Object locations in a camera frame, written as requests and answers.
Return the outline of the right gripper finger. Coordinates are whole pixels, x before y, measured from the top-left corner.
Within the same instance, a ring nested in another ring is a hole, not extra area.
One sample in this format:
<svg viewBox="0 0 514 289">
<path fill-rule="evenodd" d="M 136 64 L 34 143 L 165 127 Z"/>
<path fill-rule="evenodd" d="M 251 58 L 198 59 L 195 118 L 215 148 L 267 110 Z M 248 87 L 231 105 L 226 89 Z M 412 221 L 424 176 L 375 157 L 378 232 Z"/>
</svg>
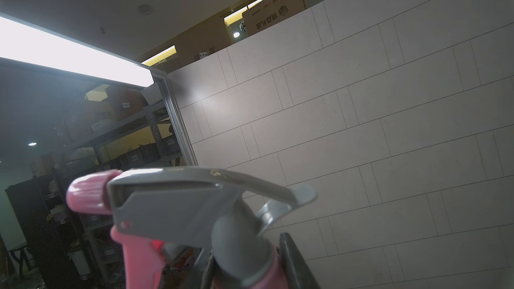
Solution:
<svg viewBox="0 0 514 289">
<path fill-rule="evenodd" d="M 280 235 L 278 253 L 287 288 L 321 288 L 289 233 L 282 233 Z"/>
</svg>

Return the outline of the pink grey spray nozzle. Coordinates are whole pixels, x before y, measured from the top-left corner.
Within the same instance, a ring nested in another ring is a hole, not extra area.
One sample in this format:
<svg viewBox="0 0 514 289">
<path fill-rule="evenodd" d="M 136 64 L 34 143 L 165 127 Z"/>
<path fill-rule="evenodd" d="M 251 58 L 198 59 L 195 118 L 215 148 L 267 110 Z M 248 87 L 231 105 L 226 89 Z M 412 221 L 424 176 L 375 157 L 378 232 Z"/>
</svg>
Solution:
<svg viewBox="0 0 514 289">
<path fill-rule="evenodd" d="M 202 167 L 102 171 L 75 179 L 66 193 L 72 211 L 112 216 L 127 288 L 158 288 L 184 247 L 201 251 L 188 288 L 287 288 L 279 244 L 264 234 L 316 198 L 308 185 Z"/>
</svg>

